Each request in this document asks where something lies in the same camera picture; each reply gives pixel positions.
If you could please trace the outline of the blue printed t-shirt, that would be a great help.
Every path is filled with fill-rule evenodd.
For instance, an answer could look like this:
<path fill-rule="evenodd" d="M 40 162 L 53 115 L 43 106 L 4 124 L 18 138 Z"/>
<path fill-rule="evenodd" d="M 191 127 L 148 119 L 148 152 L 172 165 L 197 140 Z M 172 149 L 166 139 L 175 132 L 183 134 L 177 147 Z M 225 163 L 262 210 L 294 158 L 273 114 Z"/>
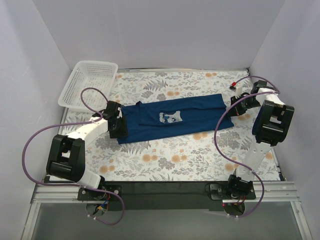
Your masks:
<path fill-rule="evenodd" d="M 128 134 L 117 141 L 129 144 L 213 131 L 226 109 L 221 94 L 139 101 L 122 108 Z"/>

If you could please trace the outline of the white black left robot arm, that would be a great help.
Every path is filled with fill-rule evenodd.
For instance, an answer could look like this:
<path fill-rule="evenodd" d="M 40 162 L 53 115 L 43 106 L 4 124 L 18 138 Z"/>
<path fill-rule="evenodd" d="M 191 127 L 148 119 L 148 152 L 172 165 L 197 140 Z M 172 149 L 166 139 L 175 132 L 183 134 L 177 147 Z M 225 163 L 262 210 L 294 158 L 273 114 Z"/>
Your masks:
<path fill-rule="evenodd" d="M 122 105 L 109 101 L 106 109 L 95 113 L 88 124 L 67 135 L 57 134 L 51 143 L 47 174 L 89 187 L 95 200 L 106 196 L 102 177 L 86 167 L 86 148 L 100 135 L 109 133 L 111 139 L 128 136 L 127 120 L 122 114 Z"/>

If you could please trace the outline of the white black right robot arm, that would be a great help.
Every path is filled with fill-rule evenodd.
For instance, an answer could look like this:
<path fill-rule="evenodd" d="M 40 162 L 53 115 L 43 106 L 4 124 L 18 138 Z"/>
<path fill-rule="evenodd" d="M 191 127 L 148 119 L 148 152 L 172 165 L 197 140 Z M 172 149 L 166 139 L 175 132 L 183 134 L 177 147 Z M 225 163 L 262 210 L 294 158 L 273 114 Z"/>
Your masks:
<path fill-rule="evenodd" d="M 243 92 L 236 82 L 230 89 L 235 91 L 235 96 L 230 98 L 234 107 L 228 111 L 229 117 L 239 117 L 249 109 L 260 108 L 252 127 L 253 139 L 249 150 L 242 164 L 228 178 L 227 195 L 237 199 L 254 191 L 254 173 L 267 153 L 285 140 L 295 108 L 282 102 L 278 97 L 279 90 L 263 79 L 255 82 L 250 92 Z"/>

